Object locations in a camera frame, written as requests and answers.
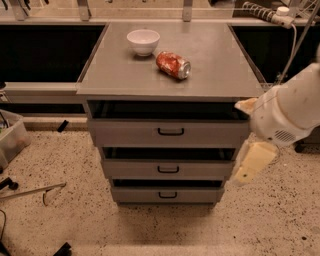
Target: plastic container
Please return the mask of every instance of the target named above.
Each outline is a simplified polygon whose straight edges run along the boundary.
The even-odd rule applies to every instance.
[[[21,150],[30,145],[31,140],[22,116],[1,109],[0,112],[9,123],[9,128],[0,133],[0,169],[4,170]]]

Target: speckled floor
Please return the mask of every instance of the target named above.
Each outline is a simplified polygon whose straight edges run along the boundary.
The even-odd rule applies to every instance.
[[[86,131],[29,131],[32,143],[9,165],[20,187],[0,196],[67,182],[0,202],[3,244],[15,256],[320,255],[320,154],[281,150],[253,183],[226,185],[211,205],[117,205]]]

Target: white bowl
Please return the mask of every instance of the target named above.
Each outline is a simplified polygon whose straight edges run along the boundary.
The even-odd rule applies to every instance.
[[[138,29],[130,32],[127,39],[137,55],[149,56],[157,48],[160,35],[150,29]]]

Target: metal rod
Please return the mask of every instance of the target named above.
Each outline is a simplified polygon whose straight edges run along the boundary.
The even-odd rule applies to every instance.
[[[320,8],[320,0],[317,1],[317,4],[314,7],[313,12],[310,15],[310,18],[308,19],[307,24],[304,27],[304,30],[303,30],[301,36],[299,37],[299,40],[298,40],[297,45],[296,45],[296,47],[294,49],[293,55],[290,57],[287,65],[285,66],[285,68],[284,68],[284,70],[283,70],[283,72],[282,72],[282,74],[281,74],[281,76],[280,76],[280,78],[279,78],[279,80],[277,81],[276,84],[281,84],[282,80],[286,76],[286,74],[287,74],[287,72],[288,72],[288,70],[290,68],[291,63],[292,63],[294,57],[296,56],[296,54],[297,54],[297,52],[298,52],[298,50],[299,50],[299,48],[300,48],[305,36],[306,36],[306,34],[307,34],[307,32],[308,32],[308,30],[309,30],[309,28],[311,26],[312,21],[314,20],[314,18],[316,17],[316,15],[317,15],[317,13],[319,11],[319,8]]]
[[[21,192],[21,193],[10,195],[10,196],[4,196],[4,197],[0,197],[0,201],[14,199],[14,198],[17,198],[17,197],[38,193],[38,192],[41,192],[41,191],[49,191],[49,190],[52,190],[52,189],[57,188],[57,187],[63,188],[66,185],[67,185],[67,183],[61,183],[61,184],[52,185],[52,186],[43,187],[43,188],[38,188],[38,189],[26,191],[26,192]]]

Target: can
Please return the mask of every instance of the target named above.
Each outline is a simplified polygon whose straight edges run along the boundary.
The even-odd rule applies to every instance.
[[[190,61],[172,52],[160,52],[156,63],[162,71],[181,80],[187,78],[191,70]]]

